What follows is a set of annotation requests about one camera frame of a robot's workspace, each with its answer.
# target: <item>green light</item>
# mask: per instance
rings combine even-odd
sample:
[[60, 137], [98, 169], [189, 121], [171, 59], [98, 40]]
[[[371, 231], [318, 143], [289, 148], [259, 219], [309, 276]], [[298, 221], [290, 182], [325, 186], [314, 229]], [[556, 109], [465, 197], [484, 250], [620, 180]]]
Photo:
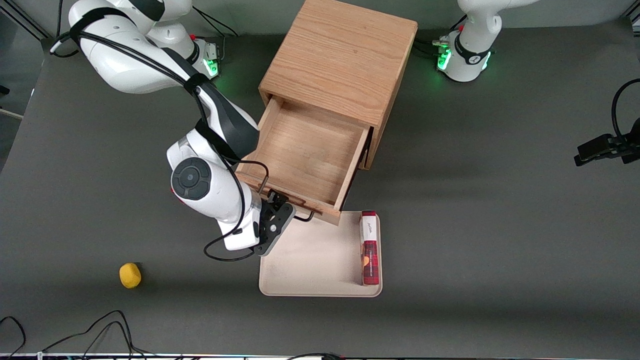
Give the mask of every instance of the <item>green light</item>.
[[216, 60], [202, 59], [202, 62], [204, 62], [204, 66], [207, 68], [207, 72], [212, 78], [218, 75], [218, 62]]
[[486, 59], [484, 60], [484, 65], [482, 65], [482, 69], [486, 69], [487, 64], [489, 63], [489, 58], [491, 57], [491, 51], [486, 55]]
[[444, 71], [444, 69], [446, 69], [447, 65], [449, 64], [449, 59], [451, 59], [451, 50], [447, 49], [438, 58], [438, 68]]

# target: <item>cabinet top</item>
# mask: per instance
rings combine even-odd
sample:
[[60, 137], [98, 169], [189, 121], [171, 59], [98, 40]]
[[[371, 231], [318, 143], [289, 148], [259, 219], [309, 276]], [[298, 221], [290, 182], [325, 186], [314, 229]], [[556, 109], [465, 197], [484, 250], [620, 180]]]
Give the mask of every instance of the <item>cabinet top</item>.
[[260, 90], [382, 126], [418, 25], [335, 0], [306, 0]]

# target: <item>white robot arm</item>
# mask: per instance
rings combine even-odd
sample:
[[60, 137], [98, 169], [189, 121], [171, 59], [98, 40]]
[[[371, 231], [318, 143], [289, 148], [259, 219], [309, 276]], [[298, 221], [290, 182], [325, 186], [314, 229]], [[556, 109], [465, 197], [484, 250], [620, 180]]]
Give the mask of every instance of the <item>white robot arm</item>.
[[135, 23], [138, 31], [160, 48], [180, 54], [208, 78], [218, 74], [218, 49], [202, 39], [194, 39], [177, 21], [191, 11], [191, 0], [108, 0]]
[[472, 81], [486, 68], [490, 48], [502, 30], [502, 18], [498, 12], [519, 8], [539, 0], [458, 0], [458, 6], [468, 20], [462, 31], [451, 33], [434, 42], [444, 47], [438, 62], [438, 70], [455, 81]]
[[[128, 6], [129, 13], [133, 14], [130, 17], [115, 3], [137, 3], [137, 6]], [[227, 160], [233, 164], [233, 160], [237, 162], [255, 150], [259, 137], [257, 125], [181, 54], [167, 47], [160, 48], [145, 38], [134, 20], [147, 29], [148, 22], [139, 14], [143, 3], [158, 2], [79, 0], [69, 12], [71, 37], [98, 74], [119, 91], [145, 94], [183, 86], [198, 99], [203, 119], [167, 150], [173, 170], [172, 191], [189, 207], [218, 220], [223, 234], [228, 233], [224, 237], [228, 250], [251, 248], [265, 256], [293, 218], [295, 209], [286, 203], [286, 197], [277, 193], [270, 194], [269, 200], [262, 200], [239, 181], [230, 168]], [[168, 8], [172, 8], [171, 3], [164, 1]], [[175, 8], [178, 9], [175, 15], [184, 10]], [[58, 46], [56, 43], [51, 52]]]

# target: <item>black strap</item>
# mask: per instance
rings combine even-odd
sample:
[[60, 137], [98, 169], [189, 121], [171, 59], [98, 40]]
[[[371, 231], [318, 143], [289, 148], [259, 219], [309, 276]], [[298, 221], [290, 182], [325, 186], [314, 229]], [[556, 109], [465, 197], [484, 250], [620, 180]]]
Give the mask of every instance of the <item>black strap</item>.
[[193, 96], [194, 92], [196, 91], [196, 88], [208, 81], [209, 81], [209, 78], [207, 78], [205, 74], [202, 74], [201, 72], [199, 72], [198, 74], [191, 76], [184, 83], [184, 89], [187, 90], [187, 92]]
[[196, 42], [193, 42], [193, 51], [191, 52], [191, 55], [189, 55], [188, 58], [186, 58], [185, 60], [187, 60], [190, 64], [195, 64], [195, 62], [197, 61], [197, 59], [200, 57], [200, 46], [198, 46], [198, 44], [196, 44]]
[[[209, 127], [209, 124], [207, 123], [206, 120], [203, 120], [203, 119], [198, 120], [198, 122], [196, 123], [195, 129], [196, 131], [198, 131], [198, 134], [202, 135], [203, 138], [207, 139], [209, 144], [213, 146], [220, 155], [229, 159], [240, 160], [238, 155], [236, 155], [234, 151], [231, 150], [231, 147], [229, 147], [229, 144], [227, 144], [227, 142], [224, 141], [220, 137], [220, 135], [218, 135], [215, 131], [213, 131]], [[236, 164], [236, 161], [229, 160], [228, 162], [229, 162], [229, 165]]]
[[82, 30], [84, 30], [87, 26], [93, 24], [94, 22], [104, 19], [105, 15], [119, 15], [119, 16], [124, 16], [127, 19], [131, 20], [127, 16], [127, 14], [125, 14], [124, 12], [121, 12], [118, 9], [96, 8], [84, 14], [82, 18], [78, 20], [78, 22], [71, 27], [71, 29], [69, 30], [69, 37], [73, 39], [73, 41], [75, 41], [76, 44], [78, 44], [78, 46], [80, 46], [80, 38], [79, 38], [80, 32], [82, 32]]
[[458, 54], [460, 54], [460, 56], [462, 56], [465, 59], [467, 65], [475, 65], [479, 63], [480, 61], [482, 61], [482, 59], [484, 59], [484, 57], [489, 53], [489, 51], [491, 51], [491, 49], [488, 49], [481, 53], [474, 53], [473, 51], [469, 51], [465, 49], [462, 46], [462, 43], [460, 42], [460, 34], [456, 36], [456, 41], [454, 42], [454, 46]]

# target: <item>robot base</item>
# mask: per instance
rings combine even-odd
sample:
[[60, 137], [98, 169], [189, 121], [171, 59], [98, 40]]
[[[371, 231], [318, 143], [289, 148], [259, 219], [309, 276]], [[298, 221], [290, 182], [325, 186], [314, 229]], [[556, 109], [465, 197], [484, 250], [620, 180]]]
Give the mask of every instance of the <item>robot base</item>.
[[465, 58], [456, 50], [454, 46], [450, 46], [455, 38], [460, 34], [459, 31], [453, 31], [448, 35], [440, 37], [441, 55], [438, 58], [438, 64], [436, 68], [439, 71], [444, 72], [450, 79], [458, 81], [460, 83], [468, 83], [475, 80], [480, 73], [486, 69], [491, 52], [489, 52], [483, 59], [479, 58], [478, 62], [469, 65]]

